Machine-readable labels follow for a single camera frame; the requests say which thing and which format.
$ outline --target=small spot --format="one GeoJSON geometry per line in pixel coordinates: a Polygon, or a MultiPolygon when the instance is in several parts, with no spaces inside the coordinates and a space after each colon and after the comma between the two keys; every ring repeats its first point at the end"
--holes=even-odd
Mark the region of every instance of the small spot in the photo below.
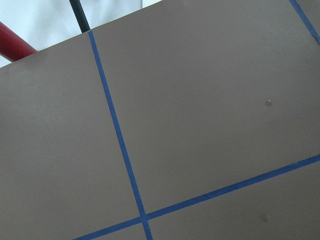
{"type": "Polygon", "coordinates": [[[262,222],[268,222],[268,220],[270,219],[270,216],[268,213],[263,212],[259,215],[259,218],[261,219],[262,222]]]}
{"type": "Polygon", "coordinates": [[[268,100],[264,104],[268,107],[271,107],[274,103],[271,100],[268,100]]]}

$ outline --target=black pole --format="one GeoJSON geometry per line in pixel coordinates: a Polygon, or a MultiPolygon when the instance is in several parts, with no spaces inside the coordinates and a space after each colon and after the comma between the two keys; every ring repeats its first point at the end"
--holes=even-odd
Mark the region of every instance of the black pole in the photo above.
{"type": "Polygon", "coordinates": [[[81,6],[80,0],[70,0],[71,7],[73,9],[76,20],[78,21],[81,32],[87,32],[90,30],[86,15],[81,6]]]}

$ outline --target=blue grid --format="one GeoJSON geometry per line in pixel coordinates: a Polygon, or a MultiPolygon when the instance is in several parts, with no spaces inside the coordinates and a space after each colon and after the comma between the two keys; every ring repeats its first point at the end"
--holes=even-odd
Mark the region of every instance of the blue grid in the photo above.
{"type": "MultiPolygon", "coordinates": [[[[319,37],[318,33],[316,32],[316,30],[312,26],[311,22],[309,21],[309,19],[307,18],[307,16],[303,12],[303,10],[301,9],[301,7],[297,3],[297,1],[296,0],[289,0],[289,1],[292,4],[293,8],[298,13],[298,15],[300,16],[301,20],[303,21],[303,23],[305,24],[305,26],[307,27],[307,29],[309,30],[311,35],[316,39],[318,44],[320,44],[320,37],[319,37]]],[[[320,154],[319,154],[319,155],[316,155],[316,156],[313,156],[313,157],[310,157],[310,158],[307,158],[307,159],[292,163],[290,165],[286,165],[286,166],[278,168],[276,170],[272,170],[272,171],[263,173],[261,175],[258,175],[258,176],[255,176],[255,177],[252,177],[252,178],[237,182],[235,184],[232,184],[232,185],[229,185],[229,186],[226,186],[226,187],[223,187],[223,188],[220,188],[218,190],[214,190],[212,192],[208,192],[206,194],[203,194],[203,195],[200,195],[200,196],[197,196],[197,197],[194,197],[194,198],[179,202],[177,204],[173,204],[171,206],[167,206],[165,208],[162,208],[162,209],[150,212],[150,213],[146,213],[145,209],[144,209],[144,206],[143,206],[142,199],[141,199],[141,195],[140,195],[140,192],[139,192],[139,188],[138,188],[138,185],[137,185],[137,181],[136,181],[133,169],[132,169],[132,165],[131,165],[130,158],[129,158],[129,155],[128,155],[128,151],[127,151],[127,148],[126,148],[126,145],[125,145],[125,141],[124,141],[124,138],[123,138],[123,135],[122,135],[122,132],[121,132],[121,128],[120,128],[119,121],[118,121],[118,118],[117,118],[116,110],[115,110],[115,107],[114,107],[114,104],[113,104],[113,101],[112,101],[112,97],[111,97],[111,93],[110,93],[110,90],[109,90],[109,87],[108,87],[106,75],[105,75],[105,72],[103,70],[103,66],[102,66],[101,60],[100,60],[100,56],[99,56],[98,48],[97,48],[97,45],[96,45],[96,41],[95,41],[94,35],[93,35],[91,30],[88,32],[88,34],[89,34],[89,38],[90,38],[90,42],[91,42],[91,47],[92,47],[92,50],[93,50],[94,58],[95,58],[95,61],[96,61],[96,65],[97,65],[97,68],[98,68],[98,71],[99,71],[99,75],[100,75],[100,78],[101,78],[101,83],[102,83],[102,86],[103,86],[105,97],[106,97],[106,100],[107,100],[107,104],[108,104],[108,107],[109,107],[109,110],[110,110],[110,114],[111,114],[112,122],[113,122],[113,125],[114,125],[114,129],[115,129],[115,132],[116,132],[116,136],[117,136],[117,139],[118,139],[118,143],[119,143],[119,146],[120,146],[120,149],[121,149],[121,153],[122,153],[122,156],[123,156],[123,160],[124,160],[124,163],[125,163],[125,167],[126,167],[126,170],[127,170],[127,173],[128,173],[128,177],[129,177],[129,180],[130,180],[130,183],[131,183],[132,191],[133,191],[133,194],[134,194],[134,198],[135,198],[136,205],[137,205],[137,208],[138,208],[140,216],[136,217],[136,218],[133,218],[133,219],[130,219],[130,220],[127,220],[127,221],[124,221],[124,222],[121,222],[121,223],[118,223],[116,225],[109,226],[109,227],[104,228],[104,229],[89,233],[87,235],[75,238],[74,240],[92,240],[92,239],[96,239],[96,238],[105,236],[105,235],[110,234],[110,233],[117,232],[119,230],[131,227],[131,226],[134,226],[134,225],[137,225],[137,224],[142,224],[143,225],[143,229],[144,229],[144,233],[145,233],[146,239],[147,240],[153,240],[152,233],[151,233],[151,230],[150,230],[150,226],[149,226],[149,223],[148,223],[148,221],[151,220],[151,219],[158,218],[160,216],[163,216],[163,215],[166,215],[166,214],[169,214],[169,213],[172,213],[172,212],[175,212],[175,211],[190,207],[192,205],[196,205],[198,203],[201,203],[201,202],[204,202],[204,201],[219,197],[221,195],[228,194],[228,193],[231,193],[233,191],[248,187],[250,185],[253,185],[253,184],[256,184],[256,183],[259,183],[259,182],[262,182],[262,181],[265,181],[265,180],[268,180],[268,179],[271,179],[271,178],[274,178],[276,176],[279,176],[279,175],[282,175],[282,174],[297,170],[299,168],[302,168],[302,167],[305,167],[305,166],[308,166],[308,165],[311,165],[311,164],[315,164],[317,162],[320,162],[320,154]]]]}

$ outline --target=red pole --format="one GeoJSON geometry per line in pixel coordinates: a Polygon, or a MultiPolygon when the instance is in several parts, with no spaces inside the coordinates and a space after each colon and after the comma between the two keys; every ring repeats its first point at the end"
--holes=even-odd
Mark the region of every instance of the red pole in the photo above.
{"type": "Polygon", "coordinates": [[[0,21],[0,55],[14,62],[36,52],[37,50],[0,21]]]}

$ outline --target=blue tape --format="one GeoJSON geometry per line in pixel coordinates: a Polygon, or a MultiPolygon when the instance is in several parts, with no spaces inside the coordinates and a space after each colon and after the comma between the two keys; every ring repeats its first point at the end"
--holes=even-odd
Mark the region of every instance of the blue tape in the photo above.
{"type": "Polygon", "coordinates": [[[131,226],[139,224],[139,223],[141,223],[141,219],[140,219],[140,217],[136,217],[136,218],[133,218],[131,220],[124,221],[124,222],[118,223],[116,225],[109,226],[107,228],[101,229],[99,231],[95,231],[95,232],[89,233],[87,235],[75,238],[74,240],[92,240],[92,239],[96,239],[96,238],[99,238],[101,236],[114,233],[116,231],[131,227],[131,226]]]}
{"type": "Polygon", "coordinates": [[[307,158],[305,160],[301,160],[301,161],[295,162],[293,164],[278,168],[276,170],[269,171],[269,172],[261,174],[259,176],[255,176],[255,177],[249,178],[247,180],[223,187],[221,189],[218,189],[218,190],[191,198],[189,200],[186,200],[186,201],[183,201],[183,202],[171,205],[171,206],[167,206],[167,207],[162,208],[160,210],[148,213],[146,216],[147,216],[148,220],[151,220],[151,219],[160,217],[162,215],[166,215],[166,214],[187,208],[189,206],[204,202],[206,200],[210,200],[210,199],[216,198],[218,196],[231,193],[235,190],[245,188],[245,187],[250,186],[252,184],[256,184],[261,181],[274,178],[278,175],[285,174],[287,172],[291,172],[293,170],[305,167],[307,165],[314,164],[316,162],[320,162],[320,154],[313,156],[313,157],[310,157],[310,158],[307,158]]]}
{"type": "Polygon", "coordinates": [[[153,240],[152,234],[151,234],[151,230],[150,230],[150,227],[149,227],[149,223],[148,223],[148,220],[147,220],[147,217],[146,217],[145,208],[144,208],[144,205],[142,203],[141,195],[140,195],[140,192],[139,192],[139,189],[138,189],[136,177],[134,175],[134,171],[133,171],[132,166],[131,166],[131,162],[130,162],[130,159],[129,159],[128,151],[127,151],[127,148],[126,148],[126,145],[125,145],[125,141],[124,141],[121,129],[120,129],[119,121],[118,121],[118,118],[117,118],[115,106],[114,106],[114,103],[112,101],[111,93],[110,93],[110,90],[109,90],[109,87],[108,87],[108,83],[107,83],[107,79],[106,79],[106,76],[105,76],[105,72],[104,72],[104,69],[102,67],[102,63],[101,63],[101,60],[100,60],[100,56],[99,56],[98,48],[97,48],[96,41],[95,41],[95,38],[94,38],[94,34],[93,34],[92,31],[89,31],[88,34],[89,34],[89,37],[90,37],[91,47],[92,47],[92,50],[93,50],[93,54],[94,54],[95,62],[96,62],[96,65],[97,65],[97,68],[98,68],[98,71],[99,71],[99,75],[100,75],[100,78],[101,78],[101,82],[102,82],[104,94],[105,94],[105,97],[106,97],[106,101],[107,101],[107,104],[108,104],[108,107],[109,107],[109,110],[110,110],[110,114],[111,114],[112,122],[113,122],[113,125],[114,125],[115,133],[116,133],[116,136],[118,138],[118,142],[119,142],[119,145],[120,145],[120,149],[121,149],[121,153],[122,153],[122,156],[123,156],[124,164],[125,164],[128,176],[129,176],[129,180],[130,180],[131,187],[132,187],[132,190],[133,190],[135,202],[136,202],[136,205],[138,207],[139,214],[140,214],[140,219],[141,219],[141,222],[142,222],[142,225],[143,225],[145,236],[146,236],[147,240],[153,240]]]}
{"type": "Polygon", "coordinates": [[[295,9],[295,11],[300,16],[300,18],[303,21],[303,23],[306,26],[306,28],[309,30],[310,34],[315,38],[317,43],[320,45],[320,37],[319,37],[317,31],[315,30],[314,26],[312,26],[311,22],[309,21],[308,17],[304,13],[304,11],[300,7],[300,5],[297,3],[296,0],[289,0],[289,1],[292,4],[292,6],[295,9]]]}

